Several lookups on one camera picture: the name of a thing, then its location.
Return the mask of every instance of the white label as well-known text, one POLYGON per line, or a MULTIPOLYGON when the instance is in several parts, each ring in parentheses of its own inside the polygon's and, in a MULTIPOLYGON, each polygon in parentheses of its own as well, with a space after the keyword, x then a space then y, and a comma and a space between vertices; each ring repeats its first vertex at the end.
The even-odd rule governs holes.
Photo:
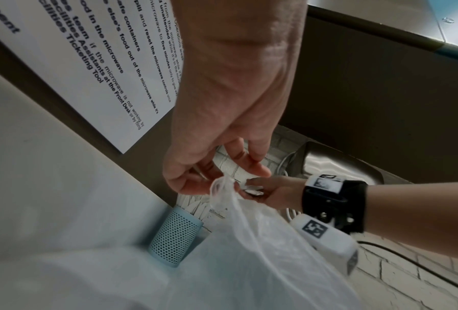
POLYGON ((310 186, 318 189, 327 190, 339 194, 345 178, 342 176, 335 176, 329 174, 312 175, 309 177, 305 186, 310 186))
POLYGON ((168 0, 0 0, 0 41, 123 153, 174 107, 168 0))

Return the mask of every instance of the wrist strap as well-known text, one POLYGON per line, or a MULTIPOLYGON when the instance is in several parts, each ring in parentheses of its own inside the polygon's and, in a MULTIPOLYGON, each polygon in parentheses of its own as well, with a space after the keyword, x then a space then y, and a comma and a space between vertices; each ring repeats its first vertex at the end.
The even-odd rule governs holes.
POLYGON ((334 220, 335 228, 363 232, 367 184, 346 181, 333 175, 311 176, 302 195, 303 213, 324 223, 334 220))

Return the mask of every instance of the white tracking device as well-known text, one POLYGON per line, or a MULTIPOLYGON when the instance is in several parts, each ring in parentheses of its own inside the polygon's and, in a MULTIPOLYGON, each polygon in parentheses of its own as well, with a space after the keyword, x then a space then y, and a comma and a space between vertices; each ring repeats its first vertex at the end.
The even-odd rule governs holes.
POLYGON ((339 272, 351 274, 358 263, 358 243, 350 235, 306 214, 290 225, 339 272))

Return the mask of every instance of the skin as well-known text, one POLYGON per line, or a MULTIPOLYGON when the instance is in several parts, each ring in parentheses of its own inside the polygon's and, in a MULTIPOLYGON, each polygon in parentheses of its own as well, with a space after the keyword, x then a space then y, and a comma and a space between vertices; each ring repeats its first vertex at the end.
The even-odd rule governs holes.
POLYGON ((303 0, 173 0, 185 60, 163 164, 178 193, 209 192, 222 172, 215 148, 269 177, 264 159, 292 86, 306 14, 303 0), (248 153, 244 151, 248 141, 248 153))
MULTIPOLYGON (((255 178, 263 196, 251 197, 275 209, 302 211, 303 179, 255 178)), ((365 230, 401 243, 458 258, 458 183, 368 186, 365 230)))

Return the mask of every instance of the light blue pen holder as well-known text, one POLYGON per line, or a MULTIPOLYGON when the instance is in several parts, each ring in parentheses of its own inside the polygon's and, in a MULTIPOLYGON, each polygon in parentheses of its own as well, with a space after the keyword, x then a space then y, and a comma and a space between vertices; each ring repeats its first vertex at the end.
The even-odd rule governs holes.
POLYGON ((164 264, 177 267, 202 226, 202 221, 176 206, 152 240, 148 252, 164 264))

